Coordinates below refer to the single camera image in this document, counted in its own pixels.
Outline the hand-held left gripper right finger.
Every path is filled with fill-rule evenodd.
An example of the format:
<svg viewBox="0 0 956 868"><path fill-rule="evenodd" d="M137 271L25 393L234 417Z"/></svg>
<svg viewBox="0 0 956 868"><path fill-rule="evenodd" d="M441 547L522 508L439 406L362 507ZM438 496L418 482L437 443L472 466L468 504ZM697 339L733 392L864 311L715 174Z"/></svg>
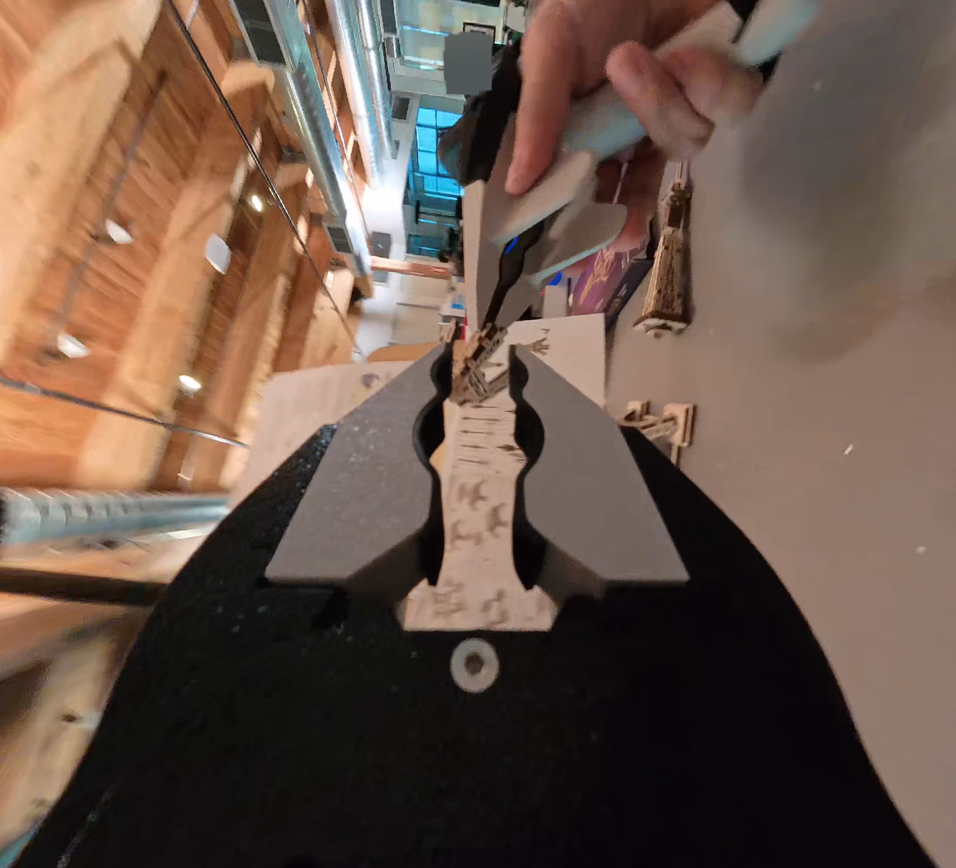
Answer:
<svg viewBox="0 0 956 868"><path fill-rule="evenodd" d="M512 560L525 589L552 599L681 586L681 560L621 429L523 347L509 349L515 483Z"/></svg>

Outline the white instruction booklet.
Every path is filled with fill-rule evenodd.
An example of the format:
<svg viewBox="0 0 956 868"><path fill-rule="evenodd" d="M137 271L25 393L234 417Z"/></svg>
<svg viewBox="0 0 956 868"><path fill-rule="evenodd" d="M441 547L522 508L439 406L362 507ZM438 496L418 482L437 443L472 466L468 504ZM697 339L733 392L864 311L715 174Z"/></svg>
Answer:
<svg viewBox="0 0 956 868"><path fill-rule="evenodd" d="M605 404L605 325L601 315L518 322L484 366L491 382L507 373L518 344L594 403ZM420 582L399 608L404 630L545 631L555 603L526 590L511 552L514 488L525 460L514 442L508 390L476 406L445 406L446 437L433 459L442 480L445 551L437 584Z"/></svg>

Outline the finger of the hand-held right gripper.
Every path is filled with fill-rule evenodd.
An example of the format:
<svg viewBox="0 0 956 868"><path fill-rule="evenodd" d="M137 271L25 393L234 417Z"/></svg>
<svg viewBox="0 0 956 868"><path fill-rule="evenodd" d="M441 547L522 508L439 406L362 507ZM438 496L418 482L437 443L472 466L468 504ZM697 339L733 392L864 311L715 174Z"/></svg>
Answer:
<svg viewBox="0 0 956 868"><path fill-rule="evenodd" d="M536 301L534 283L549 253L548 222L539 222L513 238L499 258L496 286L488 303L488 322L500 329L518 321Z"/></svg>
<svg viewBox="0 0 956 868"><path fill-rule="evenodd" d="M496 289L501 244L495 244L508 229L517 199L506 190L514 149L515 126L506 125L501 146L487 180L477 179L464 188L462 233L466 323L469 333L483 325L484 315Z"/></svg>

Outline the wooden tower section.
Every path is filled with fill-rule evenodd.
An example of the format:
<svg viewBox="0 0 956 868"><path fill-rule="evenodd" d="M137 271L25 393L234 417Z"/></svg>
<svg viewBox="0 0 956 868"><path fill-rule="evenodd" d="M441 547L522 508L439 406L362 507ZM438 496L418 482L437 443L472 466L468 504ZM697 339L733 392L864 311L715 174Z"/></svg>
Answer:
<svg viewBox="0 0 956 868"><path fill-rule="evenodd" d="M508 389L508 364L492 360L505 344L506 336L506 328L489 323L459 341L460 349L452 354L448 399L453 405L479 406Z"/></svg>

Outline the wooden tower base model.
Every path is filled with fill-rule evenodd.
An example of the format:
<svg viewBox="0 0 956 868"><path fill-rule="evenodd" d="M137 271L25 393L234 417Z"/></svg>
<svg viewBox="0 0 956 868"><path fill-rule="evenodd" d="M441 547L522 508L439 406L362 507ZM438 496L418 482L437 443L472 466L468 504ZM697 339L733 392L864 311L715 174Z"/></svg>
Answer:
<svg viewBox="0 0 956 868"><path fill-rule="evenodd" d="M637 400L627 405L616 422L622 428L639 431L666 452L673 466L679 467L682 455L693 444L696 416L694 404L670 403L654 411L649 401Z"/></svg>

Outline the purple puzzle box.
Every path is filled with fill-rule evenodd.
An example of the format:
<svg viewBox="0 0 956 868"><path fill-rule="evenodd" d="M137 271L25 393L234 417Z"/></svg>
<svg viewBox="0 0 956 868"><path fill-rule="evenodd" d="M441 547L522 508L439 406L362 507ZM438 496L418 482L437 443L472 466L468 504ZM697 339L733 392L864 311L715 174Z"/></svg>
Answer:
<svg viewBox="0 0 956 868"><path fill-rule="evenodd" d="M570 295L569 316L599 315L610 332L621 311L649 274L653 258L648 241L619 251L610 245L592 254Z"/></svg>

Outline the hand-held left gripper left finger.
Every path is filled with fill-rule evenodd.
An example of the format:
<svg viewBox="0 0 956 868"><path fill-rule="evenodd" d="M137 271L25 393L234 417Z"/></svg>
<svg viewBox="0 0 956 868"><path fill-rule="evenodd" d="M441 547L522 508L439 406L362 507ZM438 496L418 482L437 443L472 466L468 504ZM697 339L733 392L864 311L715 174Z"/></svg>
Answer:
<svg viewBox="0 0 956 868"><path fill-rule="evenodd" d="M434 585L443 564L442 483L453 344L441 344L337 425L266 569L273 584Z"/></svg>

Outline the silver air duct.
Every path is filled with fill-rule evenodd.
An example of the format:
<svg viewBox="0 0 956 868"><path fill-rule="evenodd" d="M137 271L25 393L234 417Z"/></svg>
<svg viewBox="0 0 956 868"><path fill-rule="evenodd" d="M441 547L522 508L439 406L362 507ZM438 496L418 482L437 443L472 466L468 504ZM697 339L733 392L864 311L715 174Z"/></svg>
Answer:
<svg viewBox="0 0 956 868"><path fill-rule="evenodd" d="M373 0L324 0L338 46L346 95L365 166L366 184L379 190L395 158L391 92Z"/></svg>

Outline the wooden tower spire model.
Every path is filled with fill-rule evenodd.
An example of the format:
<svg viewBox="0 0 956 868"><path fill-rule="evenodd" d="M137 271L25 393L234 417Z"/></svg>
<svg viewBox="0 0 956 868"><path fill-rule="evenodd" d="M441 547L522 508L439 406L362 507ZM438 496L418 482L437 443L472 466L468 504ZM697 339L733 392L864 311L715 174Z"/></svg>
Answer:
<svg viewBox="0 0 956 868"><path fill-rule="evenodd" d="M634 326L644 334L680 334L691 320L689 164L680 162L656 213L653 262Z"/></svg>

